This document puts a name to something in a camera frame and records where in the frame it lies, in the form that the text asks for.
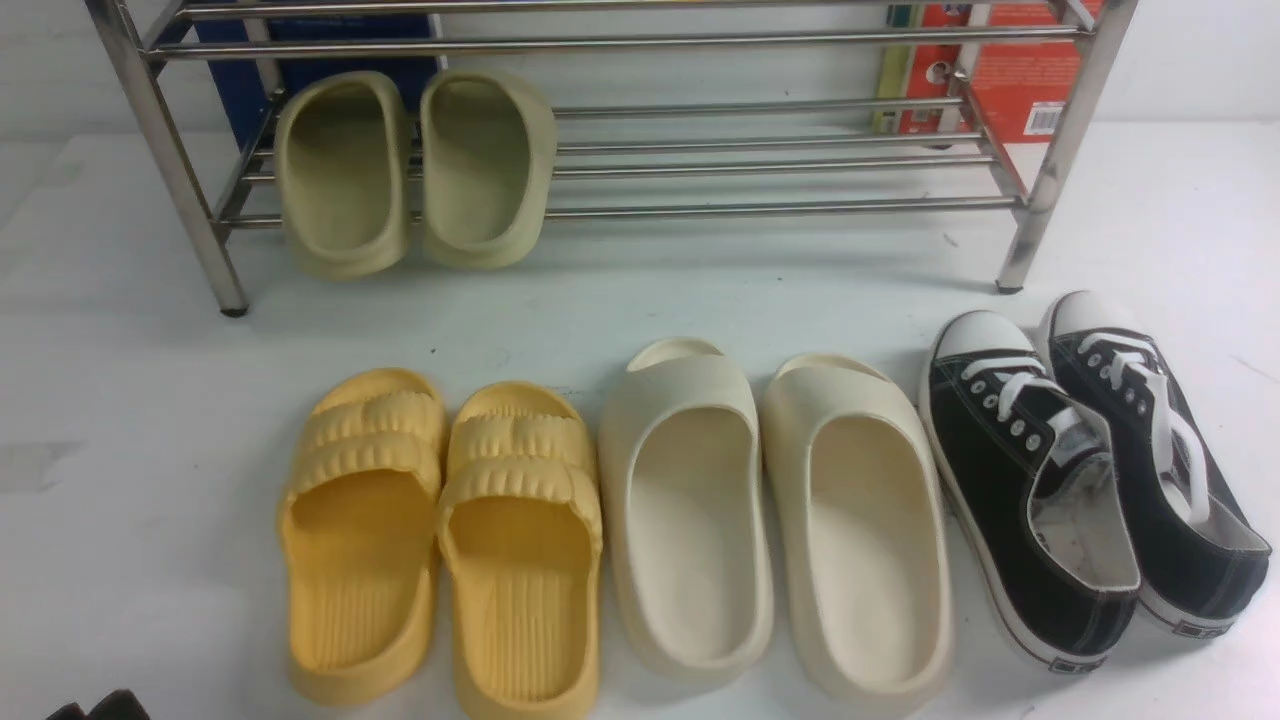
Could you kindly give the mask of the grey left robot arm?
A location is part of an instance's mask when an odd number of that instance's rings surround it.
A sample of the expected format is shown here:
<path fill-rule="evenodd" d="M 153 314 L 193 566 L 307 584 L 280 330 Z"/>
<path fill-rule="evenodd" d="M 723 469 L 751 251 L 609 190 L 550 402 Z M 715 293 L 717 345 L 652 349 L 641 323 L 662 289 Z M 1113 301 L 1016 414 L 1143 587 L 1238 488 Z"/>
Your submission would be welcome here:
<path fill-rule="evenodd" d="M 104 696 L 88 711 L 72 702 L 61 706 L 47 720 L 150 720 L 150 715 L 134 692 L 116 689 Z"/>

